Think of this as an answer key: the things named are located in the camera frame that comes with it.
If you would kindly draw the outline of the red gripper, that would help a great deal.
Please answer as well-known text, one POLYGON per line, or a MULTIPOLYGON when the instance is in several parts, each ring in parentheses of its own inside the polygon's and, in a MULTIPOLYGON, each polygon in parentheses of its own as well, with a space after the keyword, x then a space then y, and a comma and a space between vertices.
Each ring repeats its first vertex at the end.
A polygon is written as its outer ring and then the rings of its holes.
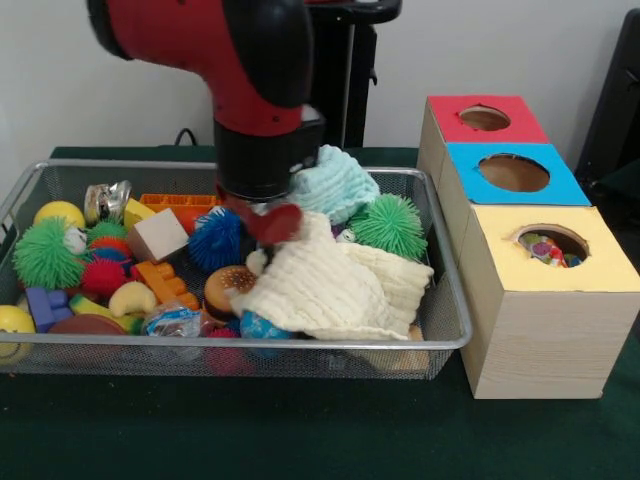
POLYGON ((223 205, 239 216, 248 233, 260 244, 264 254, 263 266, 268 267, 279 247, 276 244, 292 240, 303 220, 302 210, 294 204, 279 201, 267 202, 263 213, 255 210, 256 204, 241 199, 217 185, 217 195, 223 205))

